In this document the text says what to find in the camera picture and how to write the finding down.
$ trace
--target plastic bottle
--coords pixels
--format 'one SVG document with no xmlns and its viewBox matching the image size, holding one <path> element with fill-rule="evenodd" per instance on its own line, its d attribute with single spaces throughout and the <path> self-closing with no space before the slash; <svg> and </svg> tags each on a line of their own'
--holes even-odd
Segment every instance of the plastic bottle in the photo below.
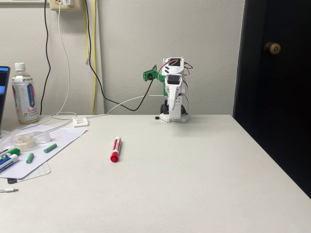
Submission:
<svg viewBox="0 0 311 233">
<path fill-rule="evenodd" d="M 25 63 L 15 63 L 16 74 L 12 78 L 12 89 L 19 123 L 29 124 L 39 120 L 35 87 L 32 77 L 26 73 Z"/>
</svg>

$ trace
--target red marker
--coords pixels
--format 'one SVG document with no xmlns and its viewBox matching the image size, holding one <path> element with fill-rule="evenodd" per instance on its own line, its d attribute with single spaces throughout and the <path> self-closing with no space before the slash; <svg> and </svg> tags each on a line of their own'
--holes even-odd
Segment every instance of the red marker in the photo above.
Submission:
<svg viewBox="0 0 311 233">
<path fill-rule="evenodd" d="M 110 160 L 112 162 L 116 162 L 118 160 L 118 155 L 119 155 L 120 148 L 121 148 L 121 140 L 122 139 L 120 137 L 116 137 L 113 143 L 113 148 L 112 148 L 112 152 L 110 156 Z"/>
</svg>

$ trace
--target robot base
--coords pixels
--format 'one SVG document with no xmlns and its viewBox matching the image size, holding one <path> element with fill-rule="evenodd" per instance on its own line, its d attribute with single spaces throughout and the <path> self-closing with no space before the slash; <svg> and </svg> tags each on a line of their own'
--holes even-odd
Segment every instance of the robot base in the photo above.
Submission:
<svg viewBox="0 0 311 233">
<path fill-rule="evenodd" d="M 166 123 L 170 123 L 171 121 L 181 121 L 183 123 L 186 123 L 188 120 L 190 120 L 190 114 L 182 115 L 180 119 L 171 119 L 169 116 L 169 114 L 161 113 L 160 119 L 165 121 Z"/>
</svg>

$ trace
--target door frame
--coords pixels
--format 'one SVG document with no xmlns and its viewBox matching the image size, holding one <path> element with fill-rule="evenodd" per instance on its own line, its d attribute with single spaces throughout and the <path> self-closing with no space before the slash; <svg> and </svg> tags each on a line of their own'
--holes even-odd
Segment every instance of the door frame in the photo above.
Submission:
<svg viewBox="0 0 311 233">
<path fill-rule="evenodd" d="M 233 117 L 250 129 L 268 0 L 245 0 Z"/>
</svg>

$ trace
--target green robot part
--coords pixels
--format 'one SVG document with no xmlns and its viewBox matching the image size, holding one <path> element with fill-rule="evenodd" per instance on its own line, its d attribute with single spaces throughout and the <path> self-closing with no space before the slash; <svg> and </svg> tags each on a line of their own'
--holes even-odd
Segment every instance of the green robot part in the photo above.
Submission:
<svg viewBox="0 0 311 233">
<path fill-rule="evenodd" d="M 143 72 L 143 79 L 144 81 L 152 80 L 152 79 L 158 79 L 162 83 L 162 94 L 164 96 L 167 96 L 167 93 L 165 92 L 165 75 L 159 74 L 159 72 L 156 69 L 150 69 L 148 71 Z"/>
</svg>

